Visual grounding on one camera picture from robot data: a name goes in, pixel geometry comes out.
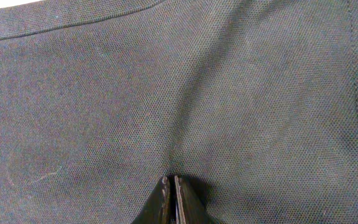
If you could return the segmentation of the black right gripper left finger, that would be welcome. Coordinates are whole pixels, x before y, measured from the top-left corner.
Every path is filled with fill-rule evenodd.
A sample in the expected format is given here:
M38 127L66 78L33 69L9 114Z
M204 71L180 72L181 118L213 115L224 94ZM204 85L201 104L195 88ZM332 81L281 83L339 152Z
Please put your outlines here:
M132 224L170 223L170 181L161 177Z

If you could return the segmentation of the black polo shirt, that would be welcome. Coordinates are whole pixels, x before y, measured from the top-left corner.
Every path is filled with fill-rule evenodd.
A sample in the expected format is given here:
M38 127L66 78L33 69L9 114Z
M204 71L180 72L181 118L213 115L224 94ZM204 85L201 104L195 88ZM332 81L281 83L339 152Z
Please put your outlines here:
M358 223L358 1L0 9L0 223L130 223L189 177L218 223Z

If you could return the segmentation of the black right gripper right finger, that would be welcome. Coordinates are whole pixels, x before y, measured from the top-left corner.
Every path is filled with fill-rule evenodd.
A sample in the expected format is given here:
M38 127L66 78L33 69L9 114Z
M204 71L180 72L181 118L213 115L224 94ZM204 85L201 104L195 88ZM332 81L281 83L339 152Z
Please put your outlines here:
M176 193L176 223L177 224L216 224L208 215L200 198L190 182L184 178L175 176Z

